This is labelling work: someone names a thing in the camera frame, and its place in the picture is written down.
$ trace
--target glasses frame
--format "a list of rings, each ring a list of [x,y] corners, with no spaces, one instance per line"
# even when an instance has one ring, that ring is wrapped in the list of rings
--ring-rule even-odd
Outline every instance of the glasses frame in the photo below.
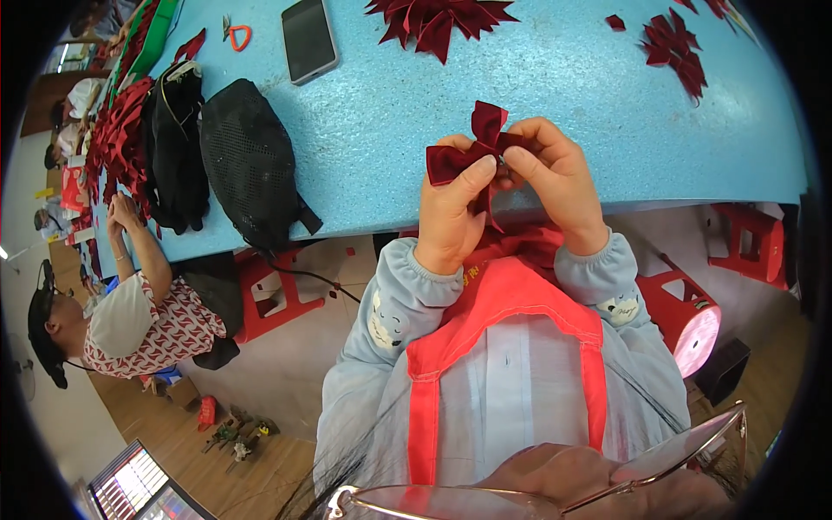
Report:
[[[688,455],[688,456],[684,457],[678,463],[674,463],[670,468],[665,469],[664,471],[661,471],[661,472],[657,473],[656,475],[653,475],[653,476],[650,476],[650,477],[647,477],[647,478],[627,480],[625,482],[618,483],[618,484],[616,484],[614,486],[611,486],[607,489],[603,489],[603,490],[601,490],[597,493],[594,493],[594,494],[592,494],[592,495],[590,495],[586,498],[582,498],[581,500],[578,500],[577,502],[570,503],[564,508],[558,507],[558,511],[560,512],[561,515],[564,515],[566,513],[570,513],[572,511],[575,511],[576,509],[582,508],[582,507],[584,507],[586,505],[589,505],[591,503],[597,502],[598,500],[601,500],[602,498],[608,497],[610,495],[619,494],[619,493],[631,493],[632,491],[634,491],[637,488],[641,488],[641,487],[646,486],[648,484],[651,484],[651,483],[657,482],[659,480],[662,480],[664,477],[667,477],[671,473],[674,473],[676,470],[685,467],[691,460],[693,460],[694,458],[696,458],[700,454],[702,454],[702,452],[707,450],[708,447],[710,447],[718,438],[725,435],[726,432],[732,426],[735,426],[737,428],[737,430],[739,431],[739,434],[740,434],[741,447],[740,447],[740,453],[739,453],[740,461],[739,461],[738,466],[739,466],[739,471],[740,471],[740,479],[742,479],[743,476],[745,475],[745,450],[747,448],[747,439],[748,439],[748,423],[747,423],[746,416],[745,416],[745,409],[746,409],[746,405],[745,405],[744,402],[736,401],[733,407],[731,407],[730,409],[727,409],[722,414],[717,415],[716,417],[732,414],[732,416],[725,423],[725,425],[722,426],[719,430],[717,430],[713,435],[711,435],[697,450],[695,450],[691,455]],[[685,432],[690,432],[691,430],[692,430],[692,428],[689,428],[689,429],[685,430]],[[657,444],[656,446],[654,446],[653,448],[651,448],[650,450],[647,450],[647,451],[651,451],[652,449],[659,448],[660,446],[664,445],[664,443]],[[404,511],[399,511],[399,510],[396,510],[396,509],[384,508],[384,507],[381,507],[381,506],[373,504],[373,503],[365,502],[365,501],[361,500],[361,498],[360,498],[360,495],[362,493],[367,493],[367,492],[370,492],[370,491],[376,491],[376,490],[379,490],[379,489],[402,488],[402,487],[406,487],[406,488],[475,489],[477,491],[489,491],[489,492],[492,492],[492,493],[500,493],[500,494],[507,494],[507,495],[518,495],[518,496],[524,496],[524,497],[528,497],[528,498],[534,498],[536,500],[542,500],[544,502],[552,503],[553,505],[555,505],[557,507],[557,505],[554,502],[552,502],[552,500],[548,497],[544,497],[544,496],[536,495],[536,494],[532,494],[532,493],[524,493],[524,492],[521,492],[521,491],[511,491],[511,490],[507,490],[507,489],[475,488],[473,486],[453,486],[453,487],[451,487],[451,486],[428,486],[428,485],[416,485],[416,484],[393,484],[393,485],[389,485],[389,486],[376,486],[374,488],[362,489],[362,488],[357,488],[355,486],[345,485],[345,486],[341,486],[340,488],[336,489],[335,493],[333,493],[333,495],[332,495],[332,498],[329,499],[329,502],[327,503],[327,511],[326,511],[326,516],[324,517],[324,520],[337,520],[339,518],[344,517],[344,509],[341,507],[341,504],[340,504],[341,499],[344,497],[344,495],[347,495],[347,497],[346,497],[347,500],[349,500],[349,503],[351,503],[353,505],[356,505],[356,506],[359,506],[359,507],[362,507],[362,508],[371,509],[371,510],[376,511],[378,513],[392,515],[396,518],[402,518],[404,520],[438,520],[437,518],[433,518],[433,517],[424,517],[424,516],[421,516],[421,515],[418,515],[418,514],[406,513]]]

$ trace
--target elastic cuff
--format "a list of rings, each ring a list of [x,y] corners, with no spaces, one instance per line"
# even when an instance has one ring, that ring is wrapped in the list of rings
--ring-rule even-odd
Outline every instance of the elastic cuff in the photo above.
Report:
[[[603,249],[598,251],[595,255],[574,255],[570,250],[566,248],[566,246],[563,246],[562,248],[564,253],[569,255],[569,258],[572,259],[572,261],[576,264],[597,264],[598,262],[605,260],[612,253],[612,228],[610,228],[610,226],[607,226],[607,243],[604,245]]]
[[[416,245],[413,244],[408,249],[408,254],[405,256],[407,260],[408,266],[410,269],[414,270],[414,272],[419,275],[420,278],[424,278],[425,280],[435,282],[438,284],[452,284],[454,282],[462,282],[463,278],[463,268],[462,266],[459,267],[456,274],[453,275],[437,275],[436,273],[432,273],[429,270],[422,267],[422,265],[416,261],[414,257],[414,250],[416,249]]]

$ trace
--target chair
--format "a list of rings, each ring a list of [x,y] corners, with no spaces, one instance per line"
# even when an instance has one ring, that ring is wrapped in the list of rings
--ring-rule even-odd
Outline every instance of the chair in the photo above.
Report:
[[[295,261],[295,256],[301,249],[298,248],[276,255],[274,264],[281,269],[291,270],[292,262]],[[274,301],[271,299],[263,300],[263,302],[255,301],[251,288],[258,285],[261,280],[274,273],[275,270],[265,261],[265,258],[257,255],[253,250],[246,250],[238,254],[235,261],[240,273],[240,288],[243,291],[243,326],[234,336],[237,344],[247,343],[311,310],[324,306],[324,298],[300,303],[295,276],[278,271],[283,293],[286,297],[286,307],[271,316],[266,316],[266,313],[276,306]]]
[[[713,204],[711,207],[730,220],[730,244],[727,257],[709,256],[708,265],[788,290],[783,261],[783,223],[742,204]],[[741,252],[742,230],[751,233],[751,248],[747,253]]]
[[[708,360],[716,343],[722,311],[720,306],[690,276],[662,253],[671,270],[653,276],[637,276],[636,282],[652,320],[664,335],[683,378],[696,372]],[[684,283],[681,300],[668,292],[673,281]]]

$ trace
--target black mesh bag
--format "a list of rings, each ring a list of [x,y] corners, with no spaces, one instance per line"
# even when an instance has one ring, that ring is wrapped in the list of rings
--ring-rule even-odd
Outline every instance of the black mesh bag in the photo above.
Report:
[[[300,220],[322,223],[295,189],[295,154],[280,119],[255,84],[238,79],[202,107],[202,161],[217,200],[246,242],[282,251]]]
[[[177,235],[202,229],[208,178],[200,155],[197,117],[205,100],[196,62],[180,62],[156,80],[141,107],[145,196],[156,222]]]

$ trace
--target red apron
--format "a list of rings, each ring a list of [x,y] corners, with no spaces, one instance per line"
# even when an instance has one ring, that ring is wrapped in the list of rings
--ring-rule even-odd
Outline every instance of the red apron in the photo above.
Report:
[[[552,227],[516,227],[488,233],[464,266],[465,288],[445,310],[439,329],[408,345],[410,482],[434,485],[439,433],[439,379],[477,343],[485,329],[515,314],[544,314],[577,338],[587,401],[589,445],[602,450],[607,423],[607,381],[601,356],[601,318],[553,283],[554,251],[563,242]]]

